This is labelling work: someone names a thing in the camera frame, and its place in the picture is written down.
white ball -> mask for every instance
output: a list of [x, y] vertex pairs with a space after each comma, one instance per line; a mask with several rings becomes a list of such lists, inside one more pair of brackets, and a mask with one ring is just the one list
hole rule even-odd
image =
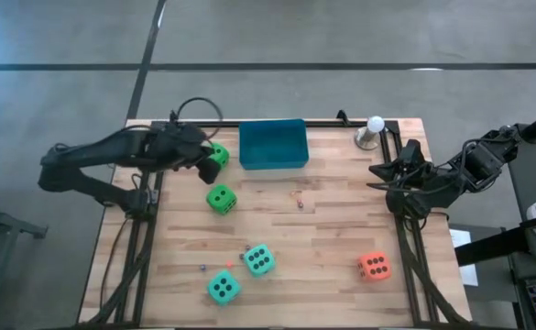
[[367, 120], [367, 129], [372, 131], [373, 133], [379, 133], [382, 129], [386, 126], [386, 123], [384, 122], [384, 119], [380, 117], [379, 115], [372, 115]]

teal die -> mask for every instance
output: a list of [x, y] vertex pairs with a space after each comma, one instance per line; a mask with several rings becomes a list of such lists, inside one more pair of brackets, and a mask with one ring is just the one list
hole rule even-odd
[[216, 303], [225, 306], [237, 296], [241, 286], [230, 272], [222, 270], [209, 282], [207, 289]]
[[226, 215], [237, 203], [237, 196], [224, 184], [214, 187], [206, 195], [206, 202], [221, 215]]
[[244, 261], [254, 277], [260, 277], [276, 267], [276, 260], [265, 244], [247, 251]]
[[221, 170], [224, 169], [229, 162], [229, 151], [218, 143], [213, 143], [213, 151], [214, 154], [209, 156], [209, 158], [218, 162], [221, 165]]

black cable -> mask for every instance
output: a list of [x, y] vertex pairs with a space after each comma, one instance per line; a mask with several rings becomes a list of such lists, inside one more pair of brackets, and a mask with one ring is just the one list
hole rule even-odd
[[111, 268], [111, 264], [113, 263], [113, 257], [115, 256], [115, 250], [117, 247], [117, 242], [119, 241], [119, 237], [121, 237], [121, 234], [123, 233], [123, 228], [127, 224], [127, 221], [131, 220], [130, 217], [125, 218], [125, 221], [121, 225], [121, 228], [119, 228], [119, 232], [117, 233], [117, 236], [115, 237], [115, 241], [113, 241], [113, 246], [111, 247], [111, 255], [109, 256], [109, 260], [106, 262], [106, 267], [104, 269], [103, 274], [103, 281], [101, 283], [101, 298], [99, 300], [99, 306], [101, 309], [103, 309], [103, 297], [104, 297], [104, 287], [106, 285], [106, 278], [109, 274], [109, 269]]
[[494, 183], [496, 183], [495, 179], [487, 187], [485, 187], [483, 189], [480, 189], [480, 190], [478, 190], [476, 192], [471, 192], [471, 193], [482, 193], [482, 192], [486, 191], [487, 189], [491, 188], [494, 185]]
[[[425, 216], [425, 217], [422, 219], [422, 225], [421, 225], [420, 230], [424, 229], [424, 227], [426, 226], [426, 221], [427, 221], [426, 218], [427, 218], [427, 217]], [[412, 232], [412, 228], [411, 228], [411, 227], [408, 227], [406, 224], [407, 224], [407, 223], [410, 223], [410, 222], [414, 222], [414, 221], [416, 221], [416, 220], [412, 220], [412, 219], [410, 219], [410, 218], [404, 218], [404, 220], [406, 220], [406, 221], [404, 222], [404, 228], [406, 228], [406, 230], [408, 230], [409, 232]]]
[[184, 106], [186, 106], [190, 102], [194, 102], [194, 101], [203, 101], [203, 102], [207, 103], [208, 105], [210, 105], [213, 108], [214, 112], [216, 112], [216, 114], [219, 116], [219, 122], [217, 123], [216, 127], [214, 128], [214, 132], [211, 133], [211, 135], [209, 135], [208, 138], [207, 138], [207, 139], [211, 139], [219, 132], [219, 130], [221, 129], [221, 124], [223, 123], [223, 112], [221, 111], [221, 108], [219, 108], [219, 106], [215, 102], [213, 102], [211, 99], [206, 98], [206, 97], [197, 96], [197, 97], [193, 97], [193, 98], [190, 98], [190, 99], [182, 102], [182, 104], [180, 104], [180, 106], [178, 107], [178, 112], [176, 113], [176, 118], [177, 118], [177, 120], [180, 120], [180, 114], [181, 114], [182, 110], [184, 109]]
[[444, 215], [447, 218], [447, 221], [451, 220], [451, 216], [449, 216], [449, 214], [447, 214], [446, 212], [432, 211], [429, 213], [429, 215]]
[[136, 187], [136, 189], [139, 189], [139, 185], [137, 184], [136, 182], [136, 178], [139, 178], [139, 180], [141, 181], [141, 175], [137, 174], [137, 173], [133, 173], [131, 174], [131, 182], [133, 183], [133, 185]]

mint green die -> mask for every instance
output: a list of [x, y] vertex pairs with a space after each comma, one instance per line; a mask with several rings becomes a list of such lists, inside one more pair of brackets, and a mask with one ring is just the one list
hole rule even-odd
[[276, 260], [265, 244], [251, 248], [243, 260], [254, 277], [260, 277], [276, 267]]
[[230, 272], [222, 270], [209, 282], [207, 289], [216, 303], [225, 306], [237, 296], [241, 286]]

concrete floor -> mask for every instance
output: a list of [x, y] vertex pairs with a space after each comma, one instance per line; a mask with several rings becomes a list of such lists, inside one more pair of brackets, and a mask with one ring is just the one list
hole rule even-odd
[[[0, 63], [140, 63], [157, 0], [4, 0]], [[169, 1], [152, 62], [536, 62], [536, 0]], [[0, 71], [0, 208], [49, 225], [23, 237], [0, 296], [0, 329], [74, 323], [103, 208], [37, 186], [39, 158], [125, 122], [137, 71]], [[433, 158], [468, 138], [536, 118], [536, 71], [151, 72], [138, 118], [167, 117], [194, 95], [229, 118], [419, 116]], [[193, 105], [190, 117], [209, 117]], [[89, 174], [109, 180], [106, 167]], [[452, 221], [514, 226], [504, 173], [459, 199]], [[474, 307], [482, 324], [509, 314]]]

